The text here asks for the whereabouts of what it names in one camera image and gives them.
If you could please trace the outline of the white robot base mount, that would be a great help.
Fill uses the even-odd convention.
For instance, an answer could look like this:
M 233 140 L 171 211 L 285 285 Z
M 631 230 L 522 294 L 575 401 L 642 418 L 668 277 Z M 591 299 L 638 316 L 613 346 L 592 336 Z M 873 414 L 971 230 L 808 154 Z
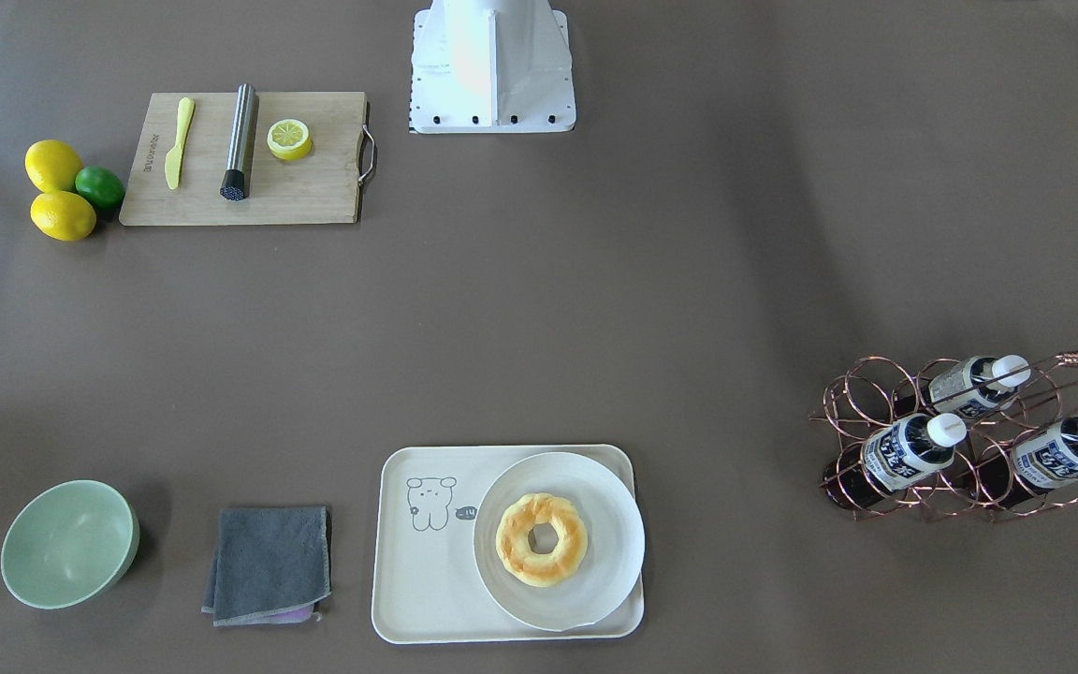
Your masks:
M 569 20 L 547 1 L 432 1 L 412 27 L 411 132 L 575 128 Z

